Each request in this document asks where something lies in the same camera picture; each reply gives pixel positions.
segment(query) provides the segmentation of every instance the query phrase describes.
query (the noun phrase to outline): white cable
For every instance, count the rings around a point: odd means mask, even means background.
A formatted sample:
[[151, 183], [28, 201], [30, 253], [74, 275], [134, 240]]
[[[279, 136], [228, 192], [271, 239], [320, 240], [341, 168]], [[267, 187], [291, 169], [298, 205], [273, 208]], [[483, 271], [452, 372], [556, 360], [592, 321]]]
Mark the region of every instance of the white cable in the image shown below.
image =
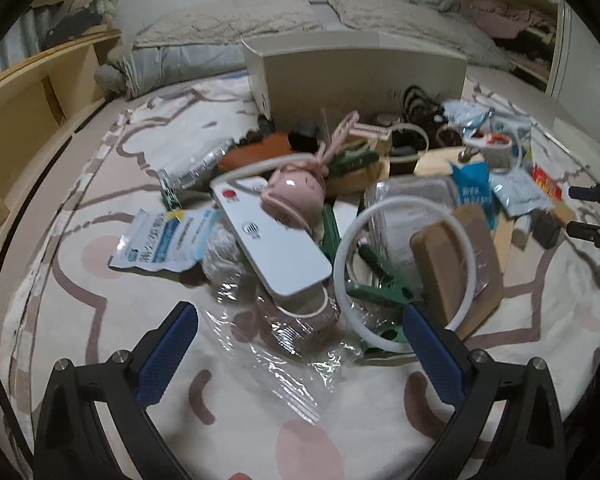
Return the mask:
[[471, 240], [469, 240], [466, 231], [458, 219], [446, 211], [442, 206], [432, 202], [431, 200], [417, 196], [395, 196], [381, 200], [380, 202], [371, 206], [369, 209], [366, 209], [360, 213], [360, 215], [354, 220], [353, 224], [349, 226], [347, 231], [342, 236], [342, 241], [340, 242], [338, 250], [336, 251], [336, 257], [333, 263], [333, 287], [336, 294], [336, 300], [340, 305], [340, 310], [347, 319], [348, 325], [362, 339], [373, 345], [375, 348], [396, 353], [407, 353], [412, 352], [413, 350], [411, 349], [410, 345], [389, 341], [377, 334], [374, 334], [362, 323], [362, 321], [358, 319], [358, 316], [353, 310], [352, 301], [347, 295], [344, 271], [353, 241], [355, 240], [360, 229], [362, 229], [369, 222], [369, 219], [380, 210], [404, 205], [419, 206], [437, 213], [446, 223], [449, 224], [449, 227], [451, 227], [453, 232], [456, 234], [456, 237], [460, 242], [460, 246], [462, 247], [464, 259], [466, 261], [466, 287], [464, 289], [464, 297], [462, 298], [458, 312], [456, 312], [454, 318], [446, 326], [448, 330], [456, 330], [462, 323], [462, 320], [464, 320], [466, 317], [466, 314], [474, 300], [476, 283], [475, 254], [474, 248], [471, 245]]
[[210, 187], [213, 187], [222, 182], [230, 182], [232, 180], [238, 180], [240, 178], [247, 178], [249, 176], [255, 176], [265, 171], [276, 170], [277, 168], [284, 166], [285, 164], [292, 164], [294, 162], [302, 162], [304, 160], [310, 160], [314, 158], [313, 153], [293, 153], [291, 155], [277, 156], [276, 158], [268, 158], [267, 160], [261, 160], [255, 162], [243, 168], [229, 171], [218, 175], [211, 181]]

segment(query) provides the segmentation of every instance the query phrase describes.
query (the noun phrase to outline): bed sheet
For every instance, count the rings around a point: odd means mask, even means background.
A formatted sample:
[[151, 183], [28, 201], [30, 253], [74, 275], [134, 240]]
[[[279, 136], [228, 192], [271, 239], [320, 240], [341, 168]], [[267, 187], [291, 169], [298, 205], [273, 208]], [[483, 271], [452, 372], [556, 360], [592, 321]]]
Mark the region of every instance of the bed sheet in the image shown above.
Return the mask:
[[[467, 80], [464, 97], [525, 115]], [[155, 170], [205, 138], [236, 137], [256, 125], [247, 78], [193, 83], [121, 115], [85, 168], [52, 225], [4, 325], [0, 371], [27, 437], [54, 362], [102, 362], [133, 348], [178, 301], [212, 308], [197, 270], [179, 276], [118, 272], [107, 262], [139, 208], [163, 210]], [[592, 185], [587, 173], [533, 130], [539, 164], [565, 184]], [[595, 205], [571, 201], [579, 219], [600, 222]], [[551, 250], [530, 240], [512, 248], [505, 299], [469, 348], [496, 360], [546, 359], [567, 416], [600, 360], [600, 252], [560, 236]], [[201, 323], [163, 400], [148, 409], [176, 457], [194, 478], [209, 480], [371, 480], [413, 470], [439, 436], [452, 408], [442, 404], [418, 362], [344, 367], [318, 424], [245, 380]], [[476, 472], [504, 404], [496, 403], [463, 473]], [[104, 421], [123, 471], [137, 474]]]

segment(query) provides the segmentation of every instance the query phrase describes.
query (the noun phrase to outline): bed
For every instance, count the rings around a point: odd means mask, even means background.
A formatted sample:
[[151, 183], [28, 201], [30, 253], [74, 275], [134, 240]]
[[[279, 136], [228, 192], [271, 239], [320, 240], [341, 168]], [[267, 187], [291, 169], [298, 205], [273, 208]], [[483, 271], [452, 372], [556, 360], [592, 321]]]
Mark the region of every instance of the bed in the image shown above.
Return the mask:
[[[526, 116], [509, 98], [470, 76], [463, 97]], [[118, 349], [132, 348], [178, 301], [190, 301], [200, 312], [217, 306], [213, 289], [198, 272], [116, 272], [107, 263], [140, 208], [163, 208], [155, 179], [159, 161], [216, 135], [241, 136], [255, 126], [257, 113], [248, 79], [237, 73], [163, 89], [121, 114], [104, 133], [3, 327], [0, 372], [31, 442], [58, 358], [76, 365], [101, 362]], [[542, 124], [535, 124], [534, 150], [545, 170], [563, 183], [592, 185], [587, 172], [542, 134]], [[597, 206], [567, 200], [579, 219], [600, 221]], [[512, 248], [504, 284], [506, 298], [499, 309], [466, 343], [507, 362], [544, 357], [566, 417], [600, 360], [600, 252], [564, 235], [551, 250], [530, 241], [524, 251]], [[310, 424], [250, 383], [215, 338], [203, 322], [162, 402], [148, 410], [194, 478], [391, 478], [416, 467], [451, 416], [419, 363], [403, 359], [381, 367], [343, 367], [330, 403]], [[492, 410], [465, 475], [480, 465], [502, 409], [497, 403]], [[100, 415], [123, 471], [133, 478], [110, 417]]]
[[218, 0], [161, 18], [109, 53], [96, 81], [126, 99], [246, 67], [243, 39], [299, 30], [381, 30], [451, 48], [470, 64], [509, 70], [509, 60], [459, 14], [459, 0]]

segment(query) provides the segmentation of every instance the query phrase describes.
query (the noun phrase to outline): clothes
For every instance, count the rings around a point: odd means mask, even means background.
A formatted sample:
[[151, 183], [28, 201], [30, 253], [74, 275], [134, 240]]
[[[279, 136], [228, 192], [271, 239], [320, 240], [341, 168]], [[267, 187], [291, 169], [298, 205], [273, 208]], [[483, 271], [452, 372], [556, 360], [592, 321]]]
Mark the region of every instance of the clothes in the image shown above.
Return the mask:
[[547, 24], [544, 14], [535, 9], [516, 9], [498, 0], [474, 0], [471, 3], [471, 17], [492, 38], [509, 40], [527, 27]]

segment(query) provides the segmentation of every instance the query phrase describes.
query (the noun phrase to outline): white ring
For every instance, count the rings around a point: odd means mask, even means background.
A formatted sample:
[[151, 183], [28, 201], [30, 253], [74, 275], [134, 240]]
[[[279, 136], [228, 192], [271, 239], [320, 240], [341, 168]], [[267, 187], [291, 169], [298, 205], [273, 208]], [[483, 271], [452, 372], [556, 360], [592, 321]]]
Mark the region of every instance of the white ring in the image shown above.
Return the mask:
[[344, 271], [347, 256], [349, 255], [349, 251], [351, 250], [353, 241], [355, 240], [356, 235], [358, 234], [360, 229], [362, 229], [368, 223], [369, 219], [379, 210], [393, 208], [401, 205], [416, 205], [427, 208], [437, 213], [444, 219], [445, 222], [449, 224], [449, 227], [451, 227], [453, 232], [456, 234], [456, 237], [458, 237], [458, 241], [460, 242], [460, 245], [462, 247], [464, 259], [466, 261], [467, 283], [464, 290], [464, 297], [462, 298], [462, 302], [460, 303], [458, 312], [456, 312], [454, 318], [446, 326], [448, 330], [456, 330], [460, 326], [460, 324], [466, 317], [466, 314], [469, 311], [471, 304], [474, 301], [476, 269], [474, 248], [472, 247], [471, 240], [469, 240], [469, 237], [464, 228], [462, 227], [462, 224], [458, 221], [458, 219], [455, 216], [449, 213], [441, 205], [436, 204], [431, 200], [427, 200], [425, 198], [420, 198], [417, 196], [395, 196], [377, 202], [369, 209], [364, 210], [362, 213], [360, 213], [359, 216], [357, 216], [357, 218], [353, 221], [353, 223], [349, 226], [347, 231], [342, 236], [342, 241], [340, 242], [338, 250], [336, 251], [335, 260], [333, 263], [333, 287], [336, 295], [336, 300], [340, 305], [340, 310], [347, 319], [347, 324], [362, 339], [367, 341], [369, 344], [373, 345], [375, 348], [379, 348], [387, 352], [408, 353], [413, 351], [410, 345], [384, 339], [379, 335], [373, 333], [371, 330], [369, 330], [362, 323], [362, 321], [358, 319], [358, 316], [356, 316], [353, 310], [352, 301], [347, 295], [347, 289], [344, 279]]
[[287, 316], [293, 317], [295, 319], [307, 319], [309, 317], [315, 317], [315, 316], [318, 316], [319, 314], [321, 314], [324, 311], [324, 309], [327, 308], [327, 304], [329, 303], [329, 295], [327, 293], [327, 289], [323, 287], [322, 293], [324, 294], [324, 301], [322, 302], [322, 305], [320, 306], [320, 308], [318, 310], [316, 310], [315, 312], [311, 312], [310, 314], [294, 314], [293, 312], [289, 312], [288, 310], [285, 310], [284, 308], [282, 308], [281, 306], [278, 306], [278, 305], [276, 305], [276, 308], [280, 312], [283, 312]]

